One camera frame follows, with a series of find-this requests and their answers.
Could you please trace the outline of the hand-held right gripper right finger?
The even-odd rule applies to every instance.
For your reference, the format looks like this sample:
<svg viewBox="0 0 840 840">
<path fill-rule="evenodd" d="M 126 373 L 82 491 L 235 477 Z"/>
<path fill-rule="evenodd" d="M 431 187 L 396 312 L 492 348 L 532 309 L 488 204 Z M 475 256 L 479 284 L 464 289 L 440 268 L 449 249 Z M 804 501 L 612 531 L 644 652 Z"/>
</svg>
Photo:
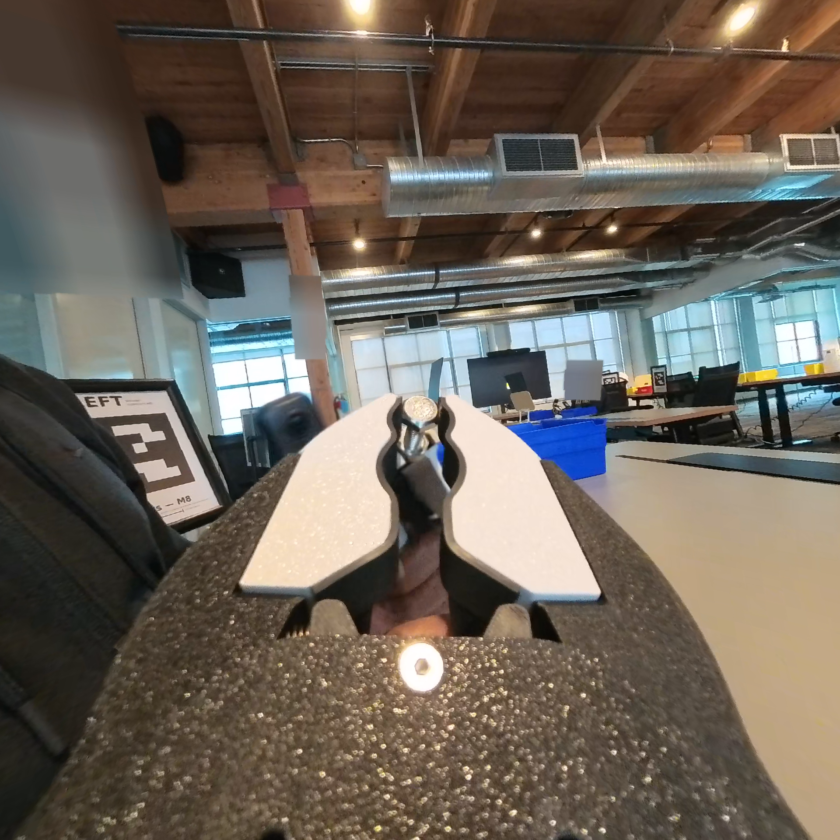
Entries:
<svg viewBox="0 0 840 840">
<path fill-rule="evenodd" d="M 602 589 L 538 455 L 458 396 L 441 398 L 437 426 L 450 604 L 597 602 Z"/>
</svg>

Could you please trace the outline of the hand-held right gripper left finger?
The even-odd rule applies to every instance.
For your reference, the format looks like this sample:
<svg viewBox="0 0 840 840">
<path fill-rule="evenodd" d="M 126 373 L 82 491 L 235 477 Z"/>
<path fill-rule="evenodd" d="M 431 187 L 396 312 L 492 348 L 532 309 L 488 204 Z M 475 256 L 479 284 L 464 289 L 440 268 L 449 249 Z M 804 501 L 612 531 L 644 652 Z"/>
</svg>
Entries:
<svg viewBox="0 0 840 840">
<path fill-rule="evenodd" d="M 387 394 L 316 436 L 300 453 L 240 590 L 309 602 L 378 602 L 398 566 L 392 487 L 403 399 Z"/>
</svg>

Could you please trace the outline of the metal bolt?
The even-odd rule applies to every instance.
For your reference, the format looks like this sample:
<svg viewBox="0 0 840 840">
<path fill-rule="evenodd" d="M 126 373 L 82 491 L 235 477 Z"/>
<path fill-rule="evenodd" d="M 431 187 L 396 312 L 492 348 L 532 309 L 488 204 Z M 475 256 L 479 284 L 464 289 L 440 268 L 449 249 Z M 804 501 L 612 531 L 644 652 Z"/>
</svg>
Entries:
<svg viewBox="0 0 840 840">
<path fill-rule="evenodd" d="M 436 445 L 438 404 L 425 395 L 402 401 L 402 450 L 406 459 L 424 455 Z"/>
</svg>

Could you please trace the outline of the person's left hand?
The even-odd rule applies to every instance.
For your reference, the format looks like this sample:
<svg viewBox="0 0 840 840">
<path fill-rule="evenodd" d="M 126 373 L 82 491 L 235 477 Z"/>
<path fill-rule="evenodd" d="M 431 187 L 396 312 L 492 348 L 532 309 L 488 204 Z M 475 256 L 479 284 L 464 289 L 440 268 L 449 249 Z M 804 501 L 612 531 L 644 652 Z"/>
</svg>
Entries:
<svg viewBox="0 0 840 840">
<path fill-rule="evenodd" d="M 452 622 L 448 594 L 440 576 L 439 526 L 411 539 L 400 553 L 402 572 L 389 595 L 374 605 L 374 636 L 449 637 Z"/>
</svg>

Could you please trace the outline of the large blue plastic bin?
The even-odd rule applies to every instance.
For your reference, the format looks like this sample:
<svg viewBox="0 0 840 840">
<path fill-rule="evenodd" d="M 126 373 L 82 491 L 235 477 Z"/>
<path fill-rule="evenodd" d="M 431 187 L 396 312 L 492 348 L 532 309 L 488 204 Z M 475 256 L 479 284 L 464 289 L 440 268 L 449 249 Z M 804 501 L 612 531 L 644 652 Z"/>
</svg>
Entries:
<svg viewBox="0 0 840 840">
<path fill-rule="evenodd" d="M 598 416 L 555 417 L 516 423 L 507 429 L 520 437 L 541 460 L 560 467 L 573 480 L 606 472 L 606 420 Z"/>
</svg>

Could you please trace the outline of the large black monitor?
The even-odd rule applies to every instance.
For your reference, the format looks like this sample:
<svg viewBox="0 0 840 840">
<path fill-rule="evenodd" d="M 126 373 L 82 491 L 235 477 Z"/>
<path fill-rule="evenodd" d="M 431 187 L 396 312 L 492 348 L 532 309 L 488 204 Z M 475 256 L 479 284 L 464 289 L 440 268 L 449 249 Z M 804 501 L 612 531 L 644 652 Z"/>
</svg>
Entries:
<svg viewBox="0 0 840 840">
<path fill-rule="evenodd" d="M 545 351 L 528 348 L 495 351 L 468 359 L 470 398 L 474 407 L 512 406 L 511 394 L 527 392 L 537 402 L 551 398 Z"/>
</svg>

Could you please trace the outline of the framed black white poster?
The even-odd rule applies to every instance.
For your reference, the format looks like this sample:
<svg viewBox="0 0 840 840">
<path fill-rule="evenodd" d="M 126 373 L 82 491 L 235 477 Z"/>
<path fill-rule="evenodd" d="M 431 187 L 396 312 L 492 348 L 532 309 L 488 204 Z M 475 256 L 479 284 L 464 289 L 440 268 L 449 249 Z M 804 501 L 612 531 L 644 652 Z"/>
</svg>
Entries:
<svg viewBox="0 0 840 840">
<path fill-rule="evenodd" d="M 225 483 L 174 380 L 65 380 L 128 456 L 146 496 L 174 530 L 214 522 L 231 506 Z"/>
</svg>

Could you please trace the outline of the long wooden desk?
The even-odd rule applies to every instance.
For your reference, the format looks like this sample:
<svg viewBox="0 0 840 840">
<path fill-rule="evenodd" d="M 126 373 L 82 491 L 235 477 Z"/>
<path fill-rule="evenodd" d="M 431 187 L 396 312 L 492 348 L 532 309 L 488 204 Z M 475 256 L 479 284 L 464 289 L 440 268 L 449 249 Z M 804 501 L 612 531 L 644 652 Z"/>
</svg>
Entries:
<svg viewBox="0 0 840 840">
<path fill-rule="evenodd" d="M 735 406 L 700 406 L 656 408 L 651 406 L 626 409 L 618 412 L 599 413 L 594 406 L 567 408 L 560 414 L 533 412 L 528 419 L 519 420 L 508 413 L 498 421 L 510 430 L 522 433 L 529 427 L 538 427 L 543 421 L 603 421 L 606 441 L 655 442 L 695 445 L 704 440 L 726 441 L 740 435 Z"/>
</svg>

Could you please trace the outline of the black office chair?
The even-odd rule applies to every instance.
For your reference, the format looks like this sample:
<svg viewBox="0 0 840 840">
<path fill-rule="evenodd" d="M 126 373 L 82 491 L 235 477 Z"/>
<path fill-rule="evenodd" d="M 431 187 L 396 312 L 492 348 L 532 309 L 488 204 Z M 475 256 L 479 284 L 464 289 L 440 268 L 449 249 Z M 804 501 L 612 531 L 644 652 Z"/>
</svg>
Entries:
<svg viewBox="0 0 840 840">
<path fill-rule="evenodd" d="M 739 361 L 712 368 L 701 367 L 691 407 L 734 406 L 740 374 Z M 733 410 L 696 421 L 693 434 L 701 445 L 723 445 L 739 439 L 742 427 L 737 412 Z"/>
</svg>

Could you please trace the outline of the black desk inset panel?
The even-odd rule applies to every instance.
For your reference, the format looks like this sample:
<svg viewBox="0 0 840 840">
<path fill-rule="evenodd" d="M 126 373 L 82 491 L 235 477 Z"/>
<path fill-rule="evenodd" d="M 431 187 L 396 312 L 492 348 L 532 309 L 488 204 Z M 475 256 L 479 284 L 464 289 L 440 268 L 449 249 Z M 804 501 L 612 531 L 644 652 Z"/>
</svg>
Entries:
<svg viewBox="0 0 840 840">
<path fill-rule="evenodd" d="M 731 471 L 746 475 L 839 485 L 839 464 L 829 461 L 762 455 L 701 453 L 671 458 L 668 464 Z"/>
</svg>

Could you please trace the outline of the person's black jacket torso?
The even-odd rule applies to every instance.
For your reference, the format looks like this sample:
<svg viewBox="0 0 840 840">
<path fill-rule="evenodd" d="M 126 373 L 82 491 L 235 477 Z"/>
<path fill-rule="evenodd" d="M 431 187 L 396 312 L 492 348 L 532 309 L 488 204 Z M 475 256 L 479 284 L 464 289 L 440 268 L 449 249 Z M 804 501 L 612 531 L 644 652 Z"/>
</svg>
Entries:
<svg viewBox="0 0 840 840">
<path fill-rule="evenodd" d="M 190 543 L 67 383 L 1 357 L 1 837 L 84 731 L 141 608 Z"/>
</svg>

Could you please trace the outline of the wooden support post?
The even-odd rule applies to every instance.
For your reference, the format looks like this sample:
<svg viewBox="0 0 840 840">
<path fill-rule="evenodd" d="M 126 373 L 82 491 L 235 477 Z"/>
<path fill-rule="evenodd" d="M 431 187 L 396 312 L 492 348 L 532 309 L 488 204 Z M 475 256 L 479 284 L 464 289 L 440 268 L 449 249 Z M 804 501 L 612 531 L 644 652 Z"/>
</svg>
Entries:
<svg viewBox="0 0 840 840">
<path fill-rule="evenodd" d="M 336 422 L 327 355 L 327 317 L 322 282 L 312 255 L 303 184 L 282 176 L 267 187 L 269 209 L 282 227 L 289 263 L 290 320 L 296 356 L 306 363 L 311 400 L 322 424 Z"/>
</svg>

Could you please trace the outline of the long silver ceiling duct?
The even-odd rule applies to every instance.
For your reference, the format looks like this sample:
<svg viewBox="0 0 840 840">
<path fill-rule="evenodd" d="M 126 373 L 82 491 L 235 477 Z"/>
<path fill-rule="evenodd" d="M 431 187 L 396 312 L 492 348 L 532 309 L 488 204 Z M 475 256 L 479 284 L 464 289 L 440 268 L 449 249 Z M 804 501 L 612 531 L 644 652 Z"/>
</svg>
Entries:
<svg viewBox="0 0 840 840">
<path fill-rule="evenodd" d="M 520 255 L 472 262 L 333 269 L 321 275 L 331 319 L 440 312 L 487 303 L 633 291 L 661 286 L 672 275 L 717 263 L 776 256 L 766 246 L 710 252 L 658 245 Z"/>
</svg>

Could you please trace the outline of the black round wall speaker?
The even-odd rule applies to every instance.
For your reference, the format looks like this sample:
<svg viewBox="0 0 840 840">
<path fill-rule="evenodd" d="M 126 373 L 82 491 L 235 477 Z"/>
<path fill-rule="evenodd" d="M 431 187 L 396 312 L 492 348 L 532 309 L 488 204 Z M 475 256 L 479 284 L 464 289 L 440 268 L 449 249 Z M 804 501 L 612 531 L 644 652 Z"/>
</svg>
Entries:
<svg viewBox="0 0 840 840">
<path fill-rule="evenodd" d="M 144 119 L 157 175 L 164 183 L 176 184 L 185 178 L 185 141 L 181 131 L 162 115 Z"/>
</svg>

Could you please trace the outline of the silver spiral air duct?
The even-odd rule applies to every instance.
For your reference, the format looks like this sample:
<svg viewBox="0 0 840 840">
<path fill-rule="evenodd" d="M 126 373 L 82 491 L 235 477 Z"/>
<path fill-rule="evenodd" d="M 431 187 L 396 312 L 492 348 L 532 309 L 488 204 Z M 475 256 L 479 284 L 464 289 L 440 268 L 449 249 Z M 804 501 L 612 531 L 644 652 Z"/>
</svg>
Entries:
<svg viewBox="0 0 840 840">
<path fill-rule="evenodd" d="M 838 170 L 787 171 L 766 153 L 643 154 L 575 171 L 508 171 L 493 155 L 387 159 L 387 217 L 587 211 L 835 198 Z"/>
</svg>

